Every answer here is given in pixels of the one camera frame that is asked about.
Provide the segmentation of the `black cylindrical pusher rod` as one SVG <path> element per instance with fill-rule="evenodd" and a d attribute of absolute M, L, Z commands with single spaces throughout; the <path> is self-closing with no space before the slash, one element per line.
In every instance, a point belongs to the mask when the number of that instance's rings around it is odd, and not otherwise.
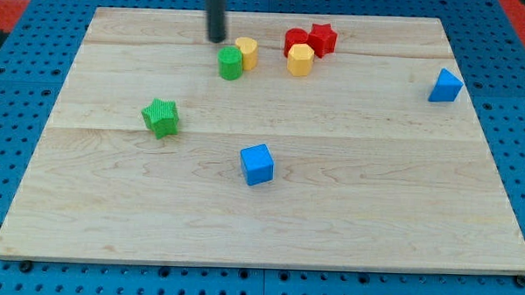
<path fill-rule="evenodd" d="M 214 44 L 223 42 L 227 29 L 225 24 L 226 0 L 205 0 L 207 37 Z"/>

